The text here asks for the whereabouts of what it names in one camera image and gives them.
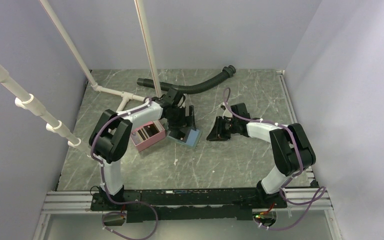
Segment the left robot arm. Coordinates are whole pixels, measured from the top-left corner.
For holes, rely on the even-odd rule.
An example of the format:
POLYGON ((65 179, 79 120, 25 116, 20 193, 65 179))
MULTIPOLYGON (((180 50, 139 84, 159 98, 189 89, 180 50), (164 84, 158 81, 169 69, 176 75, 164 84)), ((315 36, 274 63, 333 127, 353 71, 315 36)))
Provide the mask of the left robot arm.
POLYGON ((111 210, 124 203, 121 159, 131 133, 153 121, 165 119, 168 137, 188 147, 196 147, 201 131, 195 122, 194 105, 185 105, 186 96, 171 88, 161 97, 147 97, 143 104, 123 111, 104 111, 89 138, 90 156, 100 166, 100 191, 111 210))

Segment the mint green card holder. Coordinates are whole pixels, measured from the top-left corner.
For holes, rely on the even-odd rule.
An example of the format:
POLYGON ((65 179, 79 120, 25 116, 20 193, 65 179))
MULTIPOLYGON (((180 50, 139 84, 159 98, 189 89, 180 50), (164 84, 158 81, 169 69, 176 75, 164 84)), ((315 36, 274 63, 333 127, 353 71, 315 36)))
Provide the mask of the mint green card holder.
POLYGON ((193 130, 190 127, 187 127, 187 134, 186 134, 187 139, 185 141, 179 141, 169 137, 169 131, 167 132, 167 137, 170 140, 192 149, 194 149, 197 146, 201 135, 202 135, 202 132, 199 129, 193 130))

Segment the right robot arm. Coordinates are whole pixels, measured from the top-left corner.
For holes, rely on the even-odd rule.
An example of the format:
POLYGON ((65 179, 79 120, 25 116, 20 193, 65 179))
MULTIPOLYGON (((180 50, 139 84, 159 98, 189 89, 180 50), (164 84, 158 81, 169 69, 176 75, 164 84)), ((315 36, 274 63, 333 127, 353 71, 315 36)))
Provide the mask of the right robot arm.
POLYGON ((257 183, 256 203, 267 208, 290 179, 316 163, 316 155, 304 128, 299 123, 281 125, 251 118, 244 103, 222 105, 224 115, 217 116, 207 141, 221 142, 232 134, 260 139, 271 144, 274 167, 257 183))

